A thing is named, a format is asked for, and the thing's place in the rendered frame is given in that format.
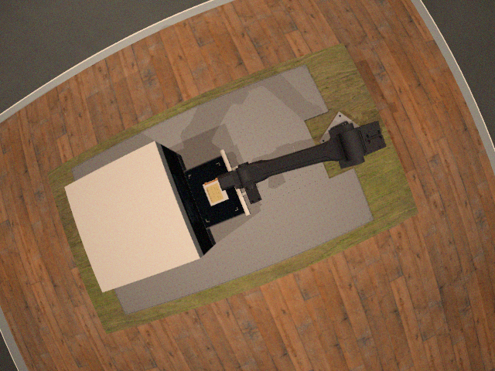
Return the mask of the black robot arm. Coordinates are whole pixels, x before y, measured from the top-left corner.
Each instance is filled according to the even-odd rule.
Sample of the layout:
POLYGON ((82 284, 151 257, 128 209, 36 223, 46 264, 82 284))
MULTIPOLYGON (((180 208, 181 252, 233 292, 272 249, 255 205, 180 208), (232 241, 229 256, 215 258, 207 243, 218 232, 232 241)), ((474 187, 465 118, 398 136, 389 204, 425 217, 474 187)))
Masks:
POLYGON ((245 189, 250 204, 257 203, 262 199, 256 183, 270 176, 328 161, 339 161, 341 169, 348 168, 364 163, 365 155, 387 147, 379 121, 355 129, 353 123, 344 121, 330 128, 329 135, 331 139, 315 147, 271 160, 245 162, 238 165, 236 171, 218 175, 221 190, 240 186, 245 189))

